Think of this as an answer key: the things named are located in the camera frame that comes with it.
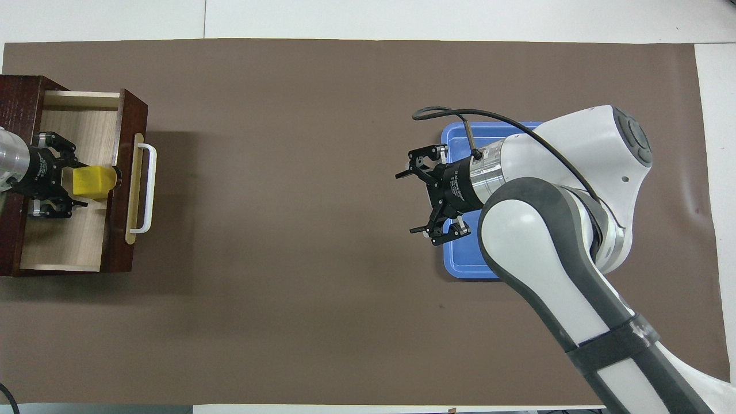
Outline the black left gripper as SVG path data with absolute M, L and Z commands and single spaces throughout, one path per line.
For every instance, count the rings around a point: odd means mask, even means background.
M 65 167 L 78 168 L 76 146 L 55 132 L 34 134 L 29 164 L 20 180 L 10 180 L 10 191 L 32 198 L 26 213 L 31 219 L 69 219 L 89 204 L 69 197 L 61 184 Z

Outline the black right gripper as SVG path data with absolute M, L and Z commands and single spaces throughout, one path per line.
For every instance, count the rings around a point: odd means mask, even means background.
M 409 151 L 405 170 L 394 176 L 397 180 L 416 176 L 428 186 L 433 207 L 428 223 L 409 232 L 422 233 L 433 246 L 469 236 L 472 231 L 462 215 L 480 210 L 484 204 L 473 189 L 471 158 L 447 163 L 448 148 L 447 144 L 434 144 Z

